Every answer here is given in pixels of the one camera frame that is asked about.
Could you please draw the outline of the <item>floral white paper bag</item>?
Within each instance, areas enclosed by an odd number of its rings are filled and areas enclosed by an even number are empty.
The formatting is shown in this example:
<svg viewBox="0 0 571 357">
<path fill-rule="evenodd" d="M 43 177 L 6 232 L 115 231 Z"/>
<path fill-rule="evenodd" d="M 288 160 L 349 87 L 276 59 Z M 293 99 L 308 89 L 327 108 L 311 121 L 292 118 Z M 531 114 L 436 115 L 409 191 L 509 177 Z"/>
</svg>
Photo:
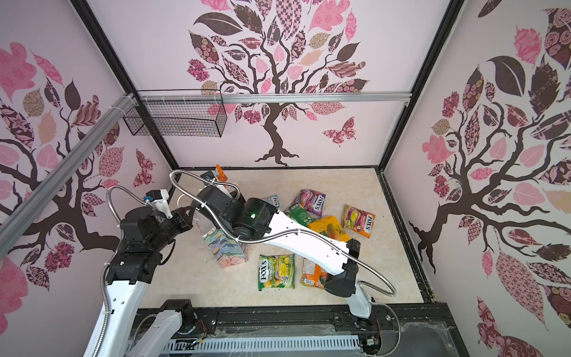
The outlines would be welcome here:
<svg viewBox="0 0 571 357">
<path fill-rule="evenodd" d="M 221 268 L 236 266 L 248 261 L 245 245 L 227 237 L 199 211 L 194 211 L 193 223 L 199 226 L 203 241 Z"/>
</svg>

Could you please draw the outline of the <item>yellow green Fox's candy bag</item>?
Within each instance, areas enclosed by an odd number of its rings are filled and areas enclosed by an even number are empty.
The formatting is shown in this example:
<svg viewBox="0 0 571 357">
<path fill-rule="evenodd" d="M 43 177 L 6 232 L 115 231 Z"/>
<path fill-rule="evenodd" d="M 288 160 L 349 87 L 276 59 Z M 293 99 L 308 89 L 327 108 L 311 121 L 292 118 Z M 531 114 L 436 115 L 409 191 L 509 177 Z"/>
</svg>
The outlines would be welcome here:
<svg viewBox="0 0 571 357">
<path fill-rule="evenodd" d="M 260 255 L 258 290 L 293 289 L 295 279 L 295 255 Z"/>
</svg>

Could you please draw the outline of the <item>orange white snack packet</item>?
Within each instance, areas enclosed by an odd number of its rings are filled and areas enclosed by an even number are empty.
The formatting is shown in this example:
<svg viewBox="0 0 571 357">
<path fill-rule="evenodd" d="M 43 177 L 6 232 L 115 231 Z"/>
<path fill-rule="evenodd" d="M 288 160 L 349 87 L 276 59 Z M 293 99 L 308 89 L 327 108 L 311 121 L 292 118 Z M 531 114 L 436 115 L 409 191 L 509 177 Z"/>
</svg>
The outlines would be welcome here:
<svg viewBox="0 0 571 357">
<path fill-rule="evenodd" d="M 302 275 L 300 283 L 303 286 L 315 287 L 324 289 L 327 282 L 328 273 L 325 269 L 321 268 L 311 260 L 303 259 Z"/>
</svg>

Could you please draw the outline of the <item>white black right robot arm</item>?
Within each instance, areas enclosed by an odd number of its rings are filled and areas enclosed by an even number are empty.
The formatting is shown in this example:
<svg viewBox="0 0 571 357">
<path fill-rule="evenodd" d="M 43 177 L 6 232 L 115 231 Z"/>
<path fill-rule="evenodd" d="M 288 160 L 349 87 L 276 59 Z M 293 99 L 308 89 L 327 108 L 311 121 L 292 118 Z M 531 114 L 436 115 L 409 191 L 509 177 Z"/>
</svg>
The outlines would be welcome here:
<svg viewBox="0 0 571 357">
<path fill-rule="evenodd" d="M 206 179 L 185 171 L 194 179 L 202 181 L 205 188 L 197 194 L 185 189 L 181 192 L 193 199 L 196 211 L 209 219 L 216 228 L 230 239 L 244 244 L 268 243 L 285 248 L 325 269 L 325 290 L 345 299 L 352 315 L 370 318 L 373 303 L 357 280 L 358 269 L 374 270 L 358 259 L 360 243 L 325 237 L 303 227 L 275 206 L 257 198 L 242 199 L 239 188 L 228 193 L 226 183 L 213 178 Z"/>
</svg>

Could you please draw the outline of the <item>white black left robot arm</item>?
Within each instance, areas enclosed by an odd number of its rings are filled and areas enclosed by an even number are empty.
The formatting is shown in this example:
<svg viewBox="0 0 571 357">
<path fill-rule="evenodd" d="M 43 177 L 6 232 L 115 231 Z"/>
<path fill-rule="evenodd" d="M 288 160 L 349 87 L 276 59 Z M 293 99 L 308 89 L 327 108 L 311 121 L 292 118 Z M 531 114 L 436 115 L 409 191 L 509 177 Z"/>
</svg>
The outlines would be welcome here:
<svg viewBox="0 0 571 357">
<path fill-rule="evenodd" d="M 190 300 L 167 300 L 152 326 L 126 349 L 135 340 L 132 326 L 154 273 L 167 261 L 162 250 L 192 227 L 188 208 L 176 209 L 171 218 L 152 208 L 135 208 L 120 221 L 122 238 L 101 275 L 103 306 L 85 356 L 159 356 L 175 334 L 196 331 L 198 318 Z"/>
</svg>

